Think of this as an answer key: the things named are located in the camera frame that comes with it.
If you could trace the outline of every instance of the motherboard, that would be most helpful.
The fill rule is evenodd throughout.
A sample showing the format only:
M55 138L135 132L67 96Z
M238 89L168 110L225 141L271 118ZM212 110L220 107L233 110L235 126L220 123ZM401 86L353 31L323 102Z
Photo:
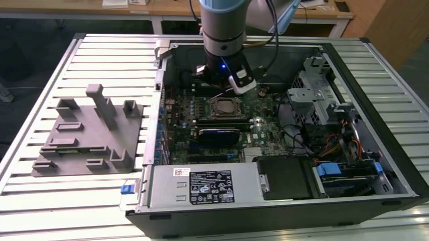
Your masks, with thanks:
M279 94L266 86L241 96L233 91L210 96L200 88L174 93L171 88L166 101L170 164L245 162L251 153L287 155L279 101Z

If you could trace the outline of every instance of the warning label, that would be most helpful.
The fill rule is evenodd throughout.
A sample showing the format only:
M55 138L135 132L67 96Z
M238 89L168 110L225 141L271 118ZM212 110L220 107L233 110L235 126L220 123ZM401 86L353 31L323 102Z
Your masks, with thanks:
M190 172L188 182L192 205L235 201L231 171Z

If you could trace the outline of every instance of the slotted metal platform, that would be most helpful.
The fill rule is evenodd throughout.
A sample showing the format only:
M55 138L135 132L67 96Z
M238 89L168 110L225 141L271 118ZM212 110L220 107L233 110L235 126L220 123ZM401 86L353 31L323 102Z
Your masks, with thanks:
M57 117L53 107L61 97L73 97L79 105L91 105L86 86L99 83L114 104L134 99L138 104L151 106L158 73L154 48L155 41L162 38L200 40L199 36L87 34L84 39L72 41L0 164L0 240L150 240L124 217L124 210L135 205L136 197L122 197L119 188L142 175L151 108L144 108L132 173L35 178L31 171ZM281 41L330 42L334 45L428 182L429 110L372 44L363 44L358 39L281 38ZM341 85L338 89L350 101ZM186 240L426 240L428 224L429 206L421 205L346 227Z

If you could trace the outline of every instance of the desk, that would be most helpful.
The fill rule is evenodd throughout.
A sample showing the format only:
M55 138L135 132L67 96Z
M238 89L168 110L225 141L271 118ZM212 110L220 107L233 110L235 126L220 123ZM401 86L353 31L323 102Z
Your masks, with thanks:
M162 34L162 21L194 21L187 0L151 0L148 5L130 5L126 9L103 9L103 0L3 0L0 18L80 19L80 20L150 20L154 34ZM199 2L192 0L196 15ZM330 37L341 37L353 13L298 9L291 23L330 24Z
M174 37L202 39L200 36ZM151 105L152 99L143 90L151 89L156 78L152 62L158 39L167 37L88 34L83 39L73 39L0 163L0 240L150 241L124 217L123 210L131 209L136 198L127 195L130 198L122 199L120 195L120 186L142 176L147 118L142 121L139 156L132 173L35 178L31 171L48 131L55 126L57 113L52 107L60 97L75 97L79 104L88 103L86 86L99 83L104 86L104 96L112 97L114 103L134 99L138 104ZM251 42L266 39L249 36ZM362 44L358 39L281 38L281 42L299 40L333 44L404 150L429 181L428 107L382 56L372 45ZM94 49L94 43L103 45ZM100 62L114 64L115 69L106 71L98 64ZM138 67L130 68L132 63L139 63ZM342 86L338 86L338 91L350 101ZM186 240L279 241L291 237L298 241L426 240L426 206L386 213L359 225L227 234Z

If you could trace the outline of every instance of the cpu socket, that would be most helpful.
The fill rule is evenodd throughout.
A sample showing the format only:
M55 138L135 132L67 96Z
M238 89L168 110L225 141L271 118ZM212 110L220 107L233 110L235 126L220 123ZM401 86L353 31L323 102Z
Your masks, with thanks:
M214 98L211 101L212 119L245 119L239 98Z

